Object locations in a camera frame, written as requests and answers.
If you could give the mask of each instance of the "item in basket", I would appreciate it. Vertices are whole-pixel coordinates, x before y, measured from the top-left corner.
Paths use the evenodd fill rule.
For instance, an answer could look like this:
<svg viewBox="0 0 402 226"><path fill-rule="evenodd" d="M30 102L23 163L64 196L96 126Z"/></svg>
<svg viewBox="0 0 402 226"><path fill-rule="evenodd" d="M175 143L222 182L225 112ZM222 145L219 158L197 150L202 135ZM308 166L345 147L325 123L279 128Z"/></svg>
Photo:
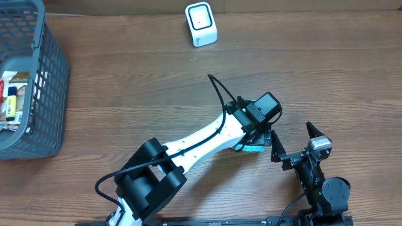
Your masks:
<svg viewBox="0 0 402 226"><path fill-rule="evenodd" d="M24 109L25 88L21 87L17 90L17 108L16 111L22 111Z"/></svg>
<svg viewBox="0 0 402 226"><path fill-rule="evenodd" d="M8 87L6 120L14 121L17 109L17 87Z"/></svg>
<svg viewBox="0 0 402 226"><path fill-rule="evenodd" d="M8 122L0 122L0 131L3 129L17 131L18 125L9 124Z"/></svg>
<svg viewBox="0 0 402 226"><path fill-rule="evenodd" d="M21 124L22 118L23 118L23 112L17 111L17 112L15 112L15 120L8 121L8 124L13 125L13 126L19 126Z"/></svg>
<svg viewBox="0 0 402 226"><path fill-rule="evenodd" d="M3 102L4 80L0 80L0 104Z"/></svg>
<svg viewBox="0 0 402 226"><path fill-rule="evenodd" d="M0 122L3 122L6 120L6 109L7 109L7 98L3 98L3 102L1 104L1 109L0 109Z"/></svg>
<svg viewBox="0 0 402 226"><path fill-rule="evenodd" d="M30 76L29 72L9 72L5 71L2 76L4 82L4 92L3 97L7 97L8 87L17 87L17 90L26 86L27 79Z"/></svg>

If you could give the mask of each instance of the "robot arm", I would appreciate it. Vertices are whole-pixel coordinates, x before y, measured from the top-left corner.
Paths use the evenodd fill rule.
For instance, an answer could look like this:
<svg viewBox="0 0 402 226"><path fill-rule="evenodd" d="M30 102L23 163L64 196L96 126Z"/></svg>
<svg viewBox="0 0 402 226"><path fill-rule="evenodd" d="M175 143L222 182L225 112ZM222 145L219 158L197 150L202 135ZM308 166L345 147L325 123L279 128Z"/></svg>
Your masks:
<svg viewBox="0 0 402 226"><path fill-rule="evenodd" d="M121 213L119 207L116 214L109 219L109 225L117 223L119 226L141 225L142 221L155 216L184 185L187 180L184 174L221 150L236 144L271 145L269 120L282 108L270 93L265 93L255 101L238 97L236 103L229 102L225 109L225 120L222 113L214 122L183 139L164 145L161 145L156 138L146 141L122 170L152 160L174 157L157 165L165 175L160 181L148 167L134 169L114 177L117 185L116 193L126 213ZM220 127L222 128L220 132L206 141L206 138ZM194 144L199 145L177 155Z"/></svg>

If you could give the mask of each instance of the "wood grain surface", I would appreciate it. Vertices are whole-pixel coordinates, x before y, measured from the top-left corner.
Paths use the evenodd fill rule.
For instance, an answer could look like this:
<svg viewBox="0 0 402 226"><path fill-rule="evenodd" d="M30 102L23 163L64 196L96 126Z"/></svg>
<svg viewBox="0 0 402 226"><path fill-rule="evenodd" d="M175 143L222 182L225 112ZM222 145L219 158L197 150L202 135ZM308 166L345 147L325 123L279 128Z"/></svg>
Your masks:
<svg viewBox="0 0 402 226"><path fill-rule="evenodd" d="M333 140L322 169L351 183L356 225L401 225L402 11L215 19L218 42L194 48L181 15L48 18L72 69L65 142L54 158L0 162L0 225L104 220L116 206L95 194L101 176L148 139L183 138L220 113L207 73L247 99L272 92L289 153L307 145L306 121ZM301 193L270 148L222 151L187 178L158 217L263 218ZM101 189L116 196L112 181Z"/></svg>
<svg viewBox="0 0 402 226"><path fill-rule="evenodd" d="M397 10L402 0L204 0L214 13ZM183 14L199 0L43 0L48 13L80 15Z"/></svg>

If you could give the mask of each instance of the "black cable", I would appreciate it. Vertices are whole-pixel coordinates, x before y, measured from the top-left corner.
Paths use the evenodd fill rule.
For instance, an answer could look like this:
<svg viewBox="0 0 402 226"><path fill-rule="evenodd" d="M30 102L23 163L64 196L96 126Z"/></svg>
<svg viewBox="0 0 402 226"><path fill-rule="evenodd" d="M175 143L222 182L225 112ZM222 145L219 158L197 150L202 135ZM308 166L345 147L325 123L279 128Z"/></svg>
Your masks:
<svg viewBox="0 0 402 226"><path fill-rule="evenodd" d="M211 140L214 136L216 136L218 133L221 132L222 128L223 128L224 125L225 125L225 121L226 121L226 109L225 109L225 103L224 103L224 100L223 100L223 98L222 98L222 95L220 94L219 89L218 89L218 87L216 86L216 84L215 84L214 81L218 82L219 85L220 85L232 98L233 98L233 96L232 96L232 94L226 89L226 87L224 87L223 84L222 84L219 80L217 80L214 76L212 76L211 74L208 74L208 78L210 79L210 81L211 81L212 85L214 86L214 89L215 89L215 91L216 91L216 93L217 93L217 95L218 95L218 97L219 97L220 104L221 104L221 106L222 106L222 113L223 113L222 123L220 124L219 128L218 128L214 133L212 133L209 137L205 138L204 140L198 142L197 144L194 144L194 145L192 145L192 146L190 146L190 147L188 147L188 148L186 148L186 149L183 149L183 150L181 150L181 151L179 151L179 152L177 152L177 153L175 153L175 154L172 154L172 155L167 156L167 157L165 157L165 158L161 158L161 159L149 161L149 162L147 162L147 163L139 164L139 165L137 165L137 166L132 166L132 167L129 167L129 168L126 168L126 169L121 169L121 170L115 171L115 172L113 172L113 173L109 173L108 175L105 175L105 176L103 176L101 179L99 179L98 181L96 181L96 183L95 183L95 192L96 192L98 195L100 195L101 197L103 197L103 198L109 200L110 202L115 203L115 204L116 204L117 206L119 206L120 209L121 209L121 211L120 211L121 214L120 214L119 220L117 221L116 226L119 225L119 222L120 222L120 220L122 219L122 216L124 215L124 213L125 213L126 211L125 211L124 206L123 206L122 203L120 203L118 200L116 200L116 199L110 197L109 195L106 195L105 193L103 193L103 192L100 191L99 185L100 185L103 181L106 181L106 180L109 179L109 178L112 178L112 177L114 177L114 176L127 173L127 172L132 171L132 170L144 168L144 167L151 166L151 165L152 165L152 166L156 166L156 165L159 165L159 164L161 164L161 163L164 163L165 161L169 161L169 160L171 160L172 158L175 158L175 157L177 157L177 156L180 156L180 155L182 155L182 154L184 154L184 153L186 153L186 152L188 152L188 151L190 151L190 150L192 150L192 149L194 149L194 148L196 148L196 147L198 147L198 146L200 146L200 145L206 143L207 141Z"/></svg>
<svg viewBox="0 0 402 226"><path fill-rule="evenodd" d="M275 124L281 118L281 116L282 116L282 110L279 112L279 116L273 122L270 122L271 126Z"/></svg>
<svg viewBox="0 0 402 226"><path fill-rule="evenodd" d="M236 104L237 101L236 99L233 97L233 95L229 92L229 90L224 86L224 84L222 84L222 82L220 82L217 78L215 78L213 75L208 74L208 78L209 79L213 79L215 80L225 91L226 93L231 97L231 99L233 100L233 102Z"/></svg>
<svg viewBox="0 0 402 226"><path fill-rule="evenodd" d="M296 199L294 199L286 208L285 210L282 212L281 216L279 217L279 221L278 221L278 226L281 226L281 222L283 217L285 216L285 214L287 213L287 211L294 205L296 204L301 198L303 198L303 196L305 196L305 193L302 193L301 195L299 195Z"/></svg>
<svg viewBox="0 0 402 226"><path fill-rule="evenodd" d="M106 221L106 222L110 221L111 218L115 216L115 214L116 214L116 211L115 211L115 212L112 212L111 214L109 214L109 216L106 217L106 220L105 220L105 221Z"/></svg>
<svg viewBox="0 0 402 226"><path fill-rule="evenodd" d="M117 222L116 222L116 226L119 226L119 223L120 223L121 219L123 219L123 215L124 215L124 213L126 213L126 212L125 212L125 211L120 210L120 217L119 217L119 219L118 219L118 220L117 220Z"/></svg>

